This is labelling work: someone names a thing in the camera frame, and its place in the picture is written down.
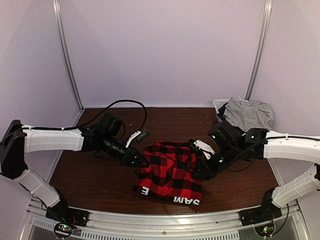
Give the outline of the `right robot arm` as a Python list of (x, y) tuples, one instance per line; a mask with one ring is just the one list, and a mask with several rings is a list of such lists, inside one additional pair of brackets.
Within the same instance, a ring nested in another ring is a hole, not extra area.
[(320, 138), (318, 136), (292, 135), (264, 128), (251, 128), (247, 132), (217, 128), (210, 134), (219, 147), (215, 152), (201, 140), (191, 142), (191, 147), (204, 154), (204, 159), (191, 171), (191, 177), (208, 181), (226, 171), (240, 159), (279, 159), (309, 162), (310, 168), (291, 181), (268, 190), (256, 210), (259, 220), (268, 220), (276, 209), (319, 190), (320, 188)]

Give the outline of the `red black plaid shirt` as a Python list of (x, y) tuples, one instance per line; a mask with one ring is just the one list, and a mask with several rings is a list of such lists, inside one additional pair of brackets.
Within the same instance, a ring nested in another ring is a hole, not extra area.
[(205, 155), (190, 142), (158, 141), (144, 148), (149, 167), (140, 168), (132, 190), (143, 196), (183, 205), (198, 206), (203, 180), (192, 178)]

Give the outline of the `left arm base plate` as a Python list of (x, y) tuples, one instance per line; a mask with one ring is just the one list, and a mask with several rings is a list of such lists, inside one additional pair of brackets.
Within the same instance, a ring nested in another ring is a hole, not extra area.
[(86, 227), (89, 219), (89, 212), (86, 210), (58, 205), (47, 207), (45, 217), (70, 226)]

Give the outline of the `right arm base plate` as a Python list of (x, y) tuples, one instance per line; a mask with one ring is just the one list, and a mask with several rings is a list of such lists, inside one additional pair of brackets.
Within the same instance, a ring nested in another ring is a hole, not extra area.
[(281, 209), (271, 203), (250, 209), (241, 210), (239, 212), (239, 217), (242, 226), (270, 222), (272, 219), (279, 218), (282, 215), (283, 214)]

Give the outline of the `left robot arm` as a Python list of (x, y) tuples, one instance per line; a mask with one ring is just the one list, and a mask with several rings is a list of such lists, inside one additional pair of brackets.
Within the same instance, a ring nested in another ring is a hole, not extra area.
[(15, 119), (0, 141), (0, 172), (39, 198), (61, 222), (67, 222), (72, 218), (67, 201), (57, 188), (37, 173), (38, 167), (31, 168), (31, 157), (47, 157), (60, 151), (103, 151), (119, 160), (122, 166), (148, 167), (145, 157), (131, 147), (132, 140), (142, 135), (142, 132), (136, 131), (128, 143), (121, 143), (115, 138), (119, 129), (118, 120), (93, 126), (53, 128), (25, 125)]

